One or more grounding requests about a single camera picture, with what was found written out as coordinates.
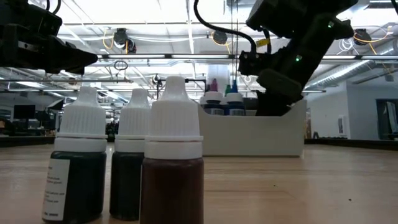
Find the wooden tabletop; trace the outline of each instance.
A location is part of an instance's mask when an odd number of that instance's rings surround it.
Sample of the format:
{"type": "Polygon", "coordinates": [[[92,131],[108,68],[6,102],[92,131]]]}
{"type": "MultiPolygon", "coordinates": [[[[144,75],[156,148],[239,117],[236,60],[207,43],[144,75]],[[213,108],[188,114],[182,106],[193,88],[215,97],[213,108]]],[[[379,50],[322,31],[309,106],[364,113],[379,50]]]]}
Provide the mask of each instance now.
{"type": "MultiPolygon", "coordinates": [[[[109,217],[110,149],[103,217],[109,217]]],[[[52,146],[0,149],[0,223],[42,223],[52,146]]],[[[206,158],[205,224],[398,220],[398,153],[307,146],[303,158],[206,158]]]]}

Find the white box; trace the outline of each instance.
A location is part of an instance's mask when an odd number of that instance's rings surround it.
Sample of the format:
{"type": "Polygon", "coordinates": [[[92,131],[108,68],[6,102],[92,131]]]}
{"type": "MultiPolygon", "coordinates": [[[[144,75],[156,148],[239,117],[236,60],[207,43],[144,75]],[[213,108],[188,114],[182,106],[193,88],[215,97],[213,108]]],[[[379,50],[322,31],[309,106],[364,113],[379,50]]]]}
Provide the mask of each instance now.
{"type": "Polygon", "coordinates": [[[307,101],[282,117],[215,116],[199,107],[204,156],[299,157],[304,150],[307,101]]]}

